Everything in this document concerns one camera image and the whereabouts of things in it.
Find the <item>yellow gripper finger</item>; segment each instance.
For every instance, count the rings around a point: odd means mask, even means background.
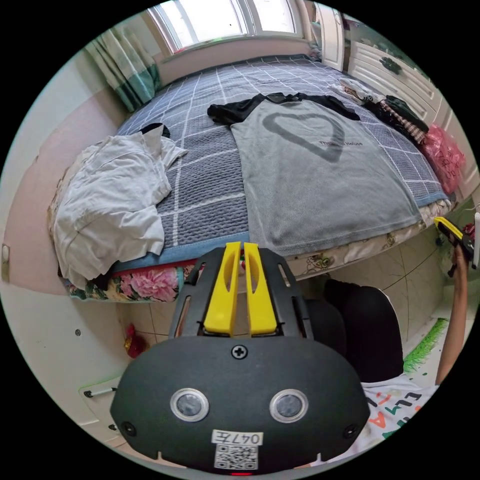
[[[458,240],[461,240],[464,236],[462,231],[460,231],[451,221],[448,221],[443,216],[436,216],[433,219],[433,222],[438,230],[440,230],[444,235],[448,236],[449,233],[452,233]]]
[[[234,334],[242,242],[227,243],[203,327],[212,334]]]
[[[277,329],[277,319],[270,299],[267,279],[265,278],[259,247],[256,243],[244,243],[246,302],[250,334],[273,334]]]

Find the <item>drawer handle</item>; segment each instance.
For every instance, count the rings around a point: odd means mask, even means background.
[[[390,70],[390,72],[393,72],[395,75],[398,75],[402,71],[402,67],[397,62],[393,61],[391,58],[388,58],[387,56],[383,56],[380,59],[380,63],[387,70]]]

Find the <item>label sticker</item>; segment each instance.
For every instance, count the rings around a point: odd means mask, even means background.
[[[262,431],[228,431],[212,430],[211,442],[218,445],[243,445],[259,447],[264,442],[264,433]]]
[[[257,470],[259,448],[254,445],[220,445],[215,450],[215,468],[227,470]]]

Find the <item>black pants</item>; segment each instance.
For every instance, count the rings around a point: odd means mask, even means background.
[[[344,356],[362,382],[403,373],[397,315],[381,290],[329,279],[324,299],[306,300],[315,340]]]

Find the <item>curtain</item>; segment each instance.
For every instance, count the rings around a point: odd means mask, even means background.
[[[129,112],[149,102],[160,90],[160,74],[154,59],[127,26],[110,28],[85,49]]]

